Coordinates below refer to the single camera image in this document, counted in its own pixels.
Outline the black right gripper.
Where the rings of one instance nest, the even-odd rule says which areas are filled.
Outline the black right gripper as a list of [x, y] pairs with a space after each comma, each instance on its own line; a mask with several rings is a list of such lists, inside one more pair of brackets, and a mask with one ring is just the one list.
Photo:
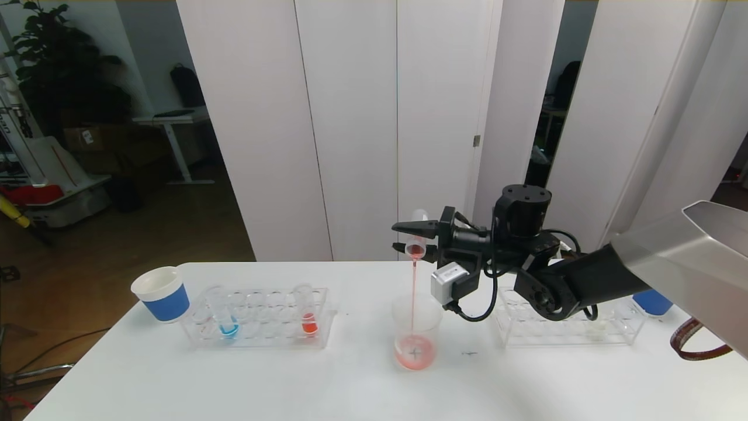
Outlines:
[[391, 229], [398, 233], [427, 239], [437, 237], [437, 246], [428, 243], [393, 243], [392, 248], [408, 260], [448, 264], [467, 261], [483, 264], [491, 259], [491, 232], [475, 226], [454, 207], [446, 207], [439, 220], [428, 219], [395, 223]]

